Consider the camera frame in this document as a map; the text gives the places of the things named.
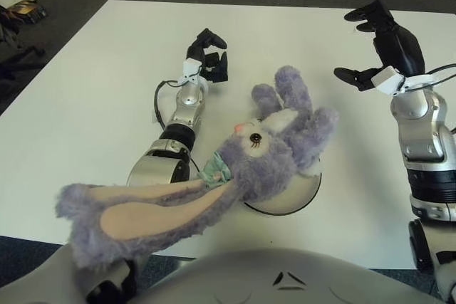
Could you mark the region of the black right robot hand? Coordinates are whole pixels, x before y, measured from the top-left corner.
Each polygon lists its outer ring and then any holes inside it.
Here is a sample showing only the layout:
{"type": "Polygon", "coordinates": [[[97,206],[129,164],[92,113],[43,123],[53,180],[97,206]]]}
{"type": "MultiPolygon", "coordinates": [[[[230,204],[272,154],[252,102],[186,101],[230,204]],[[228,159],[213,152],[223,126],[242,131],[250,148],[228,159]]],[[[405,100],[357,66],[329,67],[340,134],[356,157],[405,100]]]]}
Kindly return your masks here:
{"type": "Polygon", "coordinates": [[[396,23],[390,10],[380,0],[352,10],[346,21],[357,22],[360,32],[374,33],[373,45],[382,66],[367,70],[335,68],[334,75],[359,91],[373,89],[373,77],[387,67],[393,67],[406,78],[425,73],[425,61],[417,38],[396,23]]]}

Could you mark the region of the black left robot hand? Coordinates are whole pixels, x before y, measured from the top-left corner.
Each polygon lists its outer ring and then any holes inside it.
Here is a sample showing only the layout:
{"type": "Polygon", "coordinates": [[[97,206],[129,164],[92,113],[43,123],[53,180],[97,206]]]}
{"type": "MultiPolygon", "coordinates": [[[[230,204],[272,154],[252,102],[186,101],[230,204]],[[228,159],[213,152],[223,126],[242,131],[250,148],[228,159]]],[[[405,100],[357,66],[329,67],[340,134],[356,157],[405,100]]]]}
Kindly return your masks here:
{"type": "Polygon", "coordinates": [[[186,59],[190,59],[191,62],[197,62],[196,72],[198,76],[213,83],[221,83],[228,81],[226,49],[227,43],[225,40],[205,28],[188,47],[186,59]],[[205,50],[211,46],[222,49],[222,54],[220,55],[218,52],[206,53],[205,50]]]}

